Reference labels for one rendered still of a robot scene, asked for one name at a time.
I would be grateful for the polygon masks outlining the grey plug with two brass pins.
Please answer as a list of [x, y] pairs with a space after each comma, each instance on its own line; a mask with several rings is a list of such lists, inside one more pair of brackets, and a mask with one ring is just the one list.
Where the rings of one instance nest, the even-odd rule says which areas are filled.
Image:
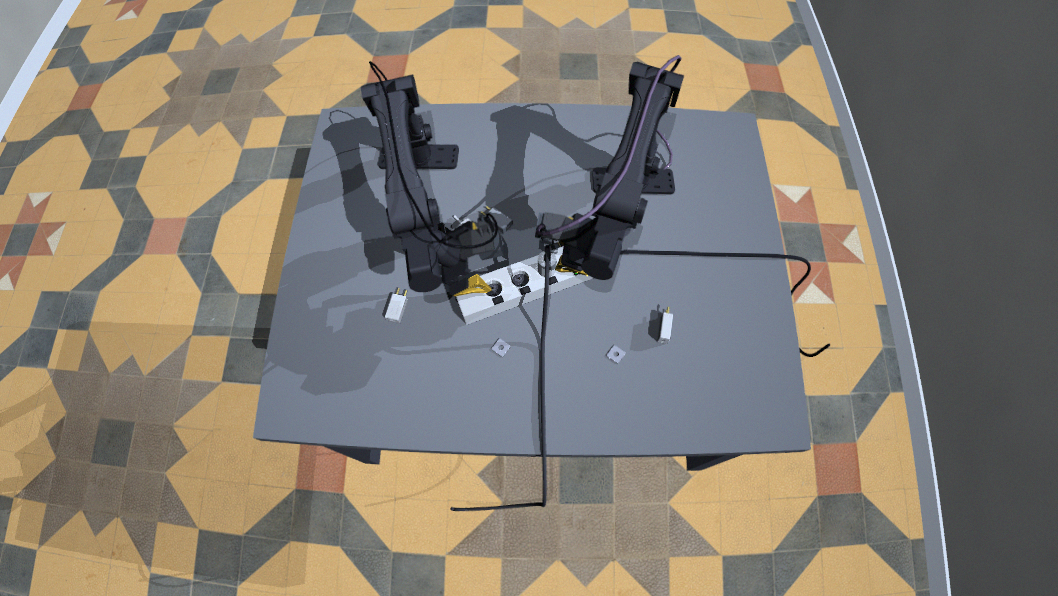
[[[490, 210], [488, 213], [491, 214], [494, 217], [494, 219], [495, 219], [495, 221], [496, 221], [496, 223], [498, 225], [498, 230], [501, 231], [501, 233], [505, 233], [511, 225], [513, 225], [512, 219], [510, 219], [508, 216], [506, 216], [505, 214], [503, 214], [501, 211], [499, 211], [498, 209], [496, 209], [496, 207], [490, 209], [488, 206], [486, 206], [486, 207]], [[493, 220], [491, 219], [491, 217], [489, 217], [489, 218], [490, 218], [491, 223], [495, 227], [495, 224], [494, 224]]]

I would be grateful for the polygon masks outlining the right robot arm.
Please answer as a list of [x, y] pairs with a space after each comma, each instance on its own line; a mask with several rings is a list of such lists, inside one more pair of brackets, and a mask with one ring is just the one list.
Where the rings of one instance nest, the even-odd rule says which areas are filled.
[[[415, 114], [414, 108], [420, 105], [413, 74], [382, 83], [386, 94], [380, 82], [361, 86], [361, 94], [380, 128], [383, 147], [378, 165], [380, 169], [386, 167], [387, 220], [394, 239], [402, 239], [411, 290], [430, 292], [441, 285], [441, 276], [437, 256], [440, 242], [428, 233], [428, 228], [440, 240], [442, 235], [438, 230], [437, 201], [428, 199], [417, 169], [455, 169], [459, 147], [426, 142], [432, 138], [431, 128], [421, 115]], [[428, 228], [414, 207], [405, 184]]]

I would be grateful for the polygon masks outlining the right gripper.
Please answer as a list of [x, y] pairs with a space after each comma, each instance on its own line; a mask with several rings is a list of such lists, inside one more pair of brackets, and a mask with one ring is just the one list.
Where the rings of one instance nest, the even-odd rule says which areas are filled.
[[[475, 223], [467, 221], [449, 233], [441, 231], [442, 241], [445, 243], [469, 246], [484, 243], [492, 238], [493, 230], [488, 220], [484, 220], [482, 222], [478, 218], [478, 227], [480, 230], [477, 229]], [[460, 275], [466, 276], [471, 272], [468, 269], [469, 257], [494, 250], [494, 239], [489, 243], [476, 248], [455, 248], [440, 243], [437, 255], [438, 261], [441, 264], [442, 282], [449, 285], [449, 294], [460, 296], [470, 293], [490, 292], [492, 289], [478, 274], [468, 279], [458, 281], [458, 277]]]

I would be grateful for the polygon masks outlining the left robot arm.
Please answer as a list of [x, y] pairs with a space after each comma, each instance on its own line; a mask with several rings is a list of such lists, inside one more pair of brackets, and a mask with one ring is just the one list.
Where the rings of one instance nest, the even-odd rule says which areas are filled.
[[641, 194], [675, 192], [673, 171], [658, 168], [660, 158], [655, 156], [658, 147], [655, 133], [669, 104], [675, 108], [685, 77], [664, 70], [659, 80], [654, 82], [659, 69], [647, 64], [632, 64], [628, 94], [633, 95], [633, 100], [624, 134], [608, 168], [592, 169], [592, 191], [596, 193], [592, 207], [606, 196], [624, 171], [609, 199], [592, 213], [592, 238], [581, 268], [595, 279], [612, 278], [624, 237], [630, 234], [631, 228], [641, 224], [647, 206], [647, 200], [641, 198], [636, 210]]

